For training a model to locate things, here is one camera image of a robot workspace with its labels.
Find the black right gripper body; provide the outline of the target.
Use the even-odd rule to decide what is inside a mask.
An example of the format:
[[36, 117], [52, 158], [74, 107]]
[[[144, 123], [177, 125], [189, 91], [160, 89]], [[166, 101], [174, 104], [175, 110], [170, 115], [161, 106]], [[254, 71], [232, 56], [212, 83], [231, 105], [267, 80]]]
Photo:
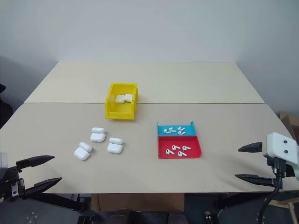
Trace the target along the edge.
[[272, 179], [272, 187], [277, 187], [278, 179], [285, 177], [294, 177], [295, 173], [291, 165], [286, 164], [286, 161], [281, 158], [267, 158], [267, 165], [271, 166], [275, 179]]

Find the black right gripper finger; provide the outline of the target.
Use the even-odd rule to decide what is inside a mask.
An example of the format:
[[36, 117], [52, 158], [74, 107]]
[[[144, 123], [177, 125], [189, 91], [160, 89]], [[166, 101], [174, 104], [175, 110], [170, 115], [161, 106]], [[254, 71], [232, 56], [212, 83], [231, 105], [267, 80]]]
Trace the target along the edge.
[[277, 183], [276, 179], [259, 177], [257, 175], [237, 174], [235, 177], [254, 185], [275, 187]]
[[239, 148], [238, 152], [260, 153], [262, 152], [262, 146], [262, 142], [255, 142]]

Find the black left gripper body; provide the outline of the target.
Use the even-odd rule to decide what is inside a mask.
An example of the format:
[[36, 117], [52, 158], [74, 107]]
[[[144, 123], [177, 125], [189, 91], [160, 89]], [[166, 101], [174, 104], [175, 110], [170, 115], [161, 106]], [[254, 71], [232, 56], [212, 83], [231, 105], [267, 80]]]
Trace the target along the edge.
[[8, 168], [0, 180], [1, 201], [14, 201], [23, 198], [25, 195], [24, 180], [19, 177], [19, 170], [16, 166]]

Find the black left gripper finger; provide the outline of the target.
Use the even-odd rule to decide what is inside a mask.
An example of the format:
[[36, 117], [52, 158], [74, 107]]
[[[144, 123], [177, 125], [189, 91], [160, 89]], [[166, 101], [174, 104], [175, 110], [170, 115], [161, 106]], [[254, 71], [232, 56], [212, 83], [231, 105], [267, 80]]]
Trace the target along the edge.
[[23, 168], [39, 166], [54, 158], [55, 156], [52, 155], [41, 155], [41, 156], [30, 157], [24, 160], [17, 161], [16, 162], [17, 171], [18, 173], [20, 173]]
[[56, 185], [60, 180], [62, 180], [61, 177], [58, 178], [52, 178], [48, 179], [39, 183], [36, 183], [33, 187], [26, 189], [24, 193], [22, 194], [23, 199], [30, 198], [34, 195], [41, 194], [48, 190], [49, 188], [53, 187]]

